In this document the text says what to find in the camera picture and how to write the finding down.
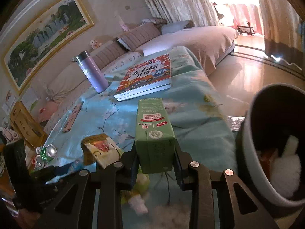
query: trash bin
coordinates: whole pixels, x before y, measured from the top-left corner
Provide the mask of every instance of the trash bin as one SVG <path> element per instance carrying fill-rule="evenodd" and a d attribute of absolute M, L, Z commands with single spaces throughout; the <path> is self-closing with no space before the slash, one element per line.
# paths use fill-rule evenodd
<path fill-rule="evenodd" d="M 251 102 L 245 121 L 236 138 L 238 174 L 263 203 L 270 214 L 282 217 L 305 204 L 305 173 L 290 199 L 272 187 L 260 165 L 256 151 L 277 148 L 283 153 L 290 135 L 299 140 L 297 154 L 304 169 L 305 92 L 287 84 L 272 84 L 260 90 Z"/>

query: purple thermos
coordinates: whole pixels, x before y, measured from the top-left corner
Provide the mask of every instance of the purple thermos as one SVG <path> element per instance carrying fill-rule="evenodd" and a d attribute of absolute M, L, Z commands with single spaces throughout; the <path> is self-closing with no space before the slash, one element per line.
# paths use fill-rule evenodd
<path fill-rule="evenodd" d="M 103 92 L 109 87 L 104 74 L 101 73 L 89 52 L 83 51 L 76 56 L 76 59 L 78 61 L 78 65 L 98 93 Z"/>

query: green can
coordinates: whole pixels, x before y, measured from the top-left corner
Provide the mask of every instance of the green can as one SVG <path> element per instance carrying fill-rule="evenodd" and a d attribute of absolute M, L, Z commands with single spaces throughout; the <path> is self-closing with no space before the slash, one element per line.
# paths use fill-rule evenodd
<path fill-rule="evenodd" d="M 42 148 L 40 156 L 44 161 L 51 161 L 56 157 L 56 147 L 54 145 L 48 145 Z"/>

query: green milk carton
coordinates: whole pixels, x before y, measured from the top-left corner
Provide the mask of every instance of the green milk carton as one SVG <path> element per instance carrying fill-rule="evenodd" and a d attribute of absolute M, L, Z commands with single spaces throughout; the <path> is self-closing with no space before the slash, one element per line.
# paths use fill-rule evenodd
<path fill-rule="evenodd" d="M 162 98 L 139 100 L 135 146 L 143 174 L 172 170 L 175 135 Z"/>

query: framed painting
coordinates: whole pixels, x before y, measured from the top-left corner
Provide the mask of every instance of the framed painting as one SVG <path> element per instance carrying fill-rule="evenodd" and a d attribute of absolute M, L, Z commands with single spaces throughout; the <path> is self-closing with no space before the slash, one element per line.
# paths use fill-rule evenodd
<path fill-rule="evenodd" d="M 4 56 L 18 94 L 54 54 L 93 25 L 80 0 L 60 0 L 38 14 Z"/>

